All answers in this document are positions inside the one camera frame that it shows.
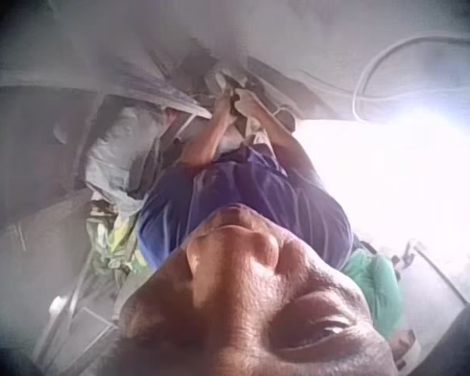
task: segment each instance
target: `white wire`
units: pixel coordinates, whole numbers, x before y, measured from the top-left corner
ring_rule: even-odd
[[[378,52],[373,58],[367,63],[362,72],[360,73],[359,80],[357,81],[355,88],[352,93],[352,115],[353,117],[360,122],[368,122],[362,119],[356,110],[356,102],[359,98],[359,91],[363,88],[366,78],[373,72],[376,66],[391,52],[406,45],[412,45],[419,42],[458,42],[470,44],[470,35],[458,35],[458,34],[425,34],[413,36],[405,39],[401,39],[388,47],[384,48],[382,51]]]
[[[347,89],[339,88],[332,84],[329,84],[326,81],[322,81],[319,78],[313,76],[306,70],[301,70],[305,73],[308,77],[316,80],[316,82],[312,82],[309,85],[317,87],[322,92],[328,92],[331,95],[335,96],[342,96],[345,98],[352,98],[353,91],[349,91]],[[425,94],[447,94],[453,92],[470,92],[470,86],[462,86],[460,88],[442,88],[442,89],[418,89],[418,90],[411,90],[408,92],[400,92],[397,94],[390,94],[387,96],[367,96],[362,94],[357,94],[357,100],[362,100],[365,102],[390,102],[393,100],[403,99],[405,97],[414,97],[418,95],[425,95]]]

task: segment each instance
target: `bright light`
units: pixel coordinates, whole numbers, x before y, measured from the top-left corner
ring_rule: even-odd
[[[66,304],[67,300],[68,299],[65,297],[56,296],[54,300],[52,300],[52,304],[49,307],[49,313],[51,315],[59,314],[59,312],[61,312],[64,305]]]
[[[354,229],[403,249],[470,252],[470,139],[416,108],[389,125],[304,121],[295,134]]]

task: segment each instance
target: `green shirt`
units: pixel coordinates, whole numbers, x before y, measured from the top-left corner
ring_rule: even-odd
[[[358,248],[342,272],[360,287],[369,305],[374,328],[387,338],[403,314],[402,295],[392,263],[383,255],[372,255]]]

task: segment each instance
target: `clothing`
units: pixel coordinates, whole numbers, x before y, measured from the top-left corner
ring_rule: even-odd
[[[470,376],[470,304],[410,376]]]
[[[342,272],[359,287],[371,311],[374,329],[387,338],[403,315],[403,300],[392,263],[384,255],[357,248]]]
[[[153,184],[163,124],[165,115],[154,106],[123,107],[87,152],[87,186],[117,206],[124,221],[141,209]]]
[[[143,256],[158,268],[211,213],[230,204],[244,204],[290,230],[335,269],[349,257],[348,219],[317,174],[285,171],[249,146],[223,154],[196,175],[180,166],[164,171],[139,219]]]

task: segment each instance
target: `navy blue shirt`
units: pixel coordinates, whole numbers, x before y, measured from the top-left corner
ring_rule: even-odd
[[[284,170],[273,156],[243,146],[196,174],[181,166],[163,171],[139,216],[139,247],[150,268],[229,204],[244,204],[290,230],[335,269],[350,255],[348,219],[318,175]]]

